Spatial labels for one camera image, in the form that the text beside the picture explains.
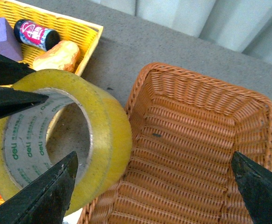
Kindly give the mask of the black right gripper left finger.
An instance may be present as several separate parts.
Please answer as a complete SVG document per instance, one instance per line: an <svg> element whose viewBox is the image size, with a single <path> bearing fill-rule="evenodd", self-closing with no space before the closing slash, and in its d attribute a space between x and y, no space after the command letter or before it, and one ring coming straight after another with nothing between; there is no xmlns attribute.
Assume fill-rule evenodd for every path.
<svg viewBox="0 0 272 224"><path fill-rule="evenodd" d="M0 224L61 224L69 209L77 168L73 151L0 205Z"/></svg>

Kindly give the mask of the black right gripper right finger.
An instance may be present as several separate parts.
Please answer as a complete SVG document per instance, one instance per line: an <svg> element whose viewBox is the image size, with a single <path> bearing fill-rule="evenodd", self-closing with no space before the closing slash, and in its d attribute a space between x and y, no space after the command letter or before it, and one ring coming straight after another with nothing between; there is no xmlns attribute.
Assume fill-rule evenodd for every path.
<svg viewBox="0 0 272 224"><path fill-rule="evenodd" d="M254 224L272 224L272 172L235 151L231 168Z"/></svg>

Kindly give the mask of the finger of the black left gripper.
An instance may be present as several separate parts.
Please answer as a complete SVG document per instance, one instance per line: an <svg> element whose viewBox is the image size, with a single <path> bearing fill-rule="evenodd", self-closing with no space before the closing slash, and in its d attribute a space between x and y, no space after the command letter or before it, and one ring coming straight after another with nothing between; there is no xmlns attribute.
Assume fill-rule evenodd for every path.
<svg viewBox="0 0 272 224"><path fill-rule="evenodd" d="M43 104L47 95L0 87L0 119Z"/></svg>
<svg viewBox="0 0 272 224"><path fill-rule="evenodd" d="M0 85L14 84L35 72L27 63L19 63L0 54Z"/></svg>

